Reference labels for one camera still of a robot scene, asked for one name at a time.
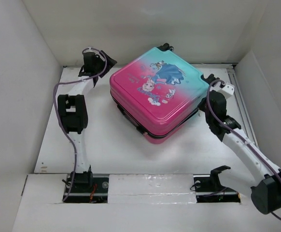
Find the pink teal kids suitcase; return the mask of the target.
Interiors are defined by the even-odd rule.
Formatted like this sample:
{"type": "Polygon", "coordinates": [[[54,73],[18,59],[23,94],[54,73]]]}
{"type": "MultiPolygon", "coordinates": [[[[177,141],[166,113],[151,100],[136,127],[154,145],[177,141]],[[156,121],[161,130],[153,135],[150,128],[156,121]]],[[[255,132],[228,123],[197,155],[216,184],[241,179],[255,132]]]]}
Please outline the pink teal kids suitcase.
{"type": "Polygon", "coordinates": [[[110,77],[110,94],[118,109],[152,144],[161,144],[198,112],[209,84],[165,43],[154,47],[110,77]]]}

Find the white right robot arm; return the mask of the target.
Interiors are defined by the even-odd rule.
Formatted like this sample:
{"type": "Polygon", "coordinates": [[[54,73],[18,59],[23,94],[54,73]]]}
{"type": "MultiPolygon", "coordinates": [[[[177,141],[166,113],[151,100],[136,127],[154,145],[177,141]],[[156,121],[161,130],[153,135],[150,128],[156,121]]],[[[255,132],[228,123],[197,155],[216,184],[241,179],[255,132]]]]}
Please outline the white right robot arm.
{"type": "Polygon", "coordinates": [[[250,171],[245,178],[223,165],[210,172],[209,184],[216,195],[231,188],[249,197],[262,214],[273,214],[281,208],[281,168],[271,162],[247,137],[240,124],[226,114],[226,99],[220,92],[210,91],[202,100],[200,110],[210,131],[229,147],[250,171]]]}

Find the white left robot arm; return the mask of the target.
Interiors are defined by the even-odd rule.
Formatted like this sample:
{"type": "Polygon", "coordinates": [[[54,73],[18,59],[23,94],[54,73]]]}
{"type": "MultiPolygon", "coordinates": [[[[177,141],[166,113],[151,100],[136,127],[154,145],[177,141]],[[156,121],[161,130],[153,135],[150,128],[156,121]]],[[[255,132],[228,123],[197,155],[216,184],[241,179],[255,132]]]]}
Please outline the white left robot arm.
{"type": "Polygon", "coordinates": [[[117,63],[104,51],[88,47],[82,51],[84,64],[78,79],[59,82],[53,90],[54,109],[58,124],[71,143],[74,152],[73,170],[64,181],[68,196],[73,190],[90,191],[93,187],[93,174],[86,153],[85,129],[88,125],[88,113],[85,95],[93,89],[98,80],[106,75],[117,63]]]}

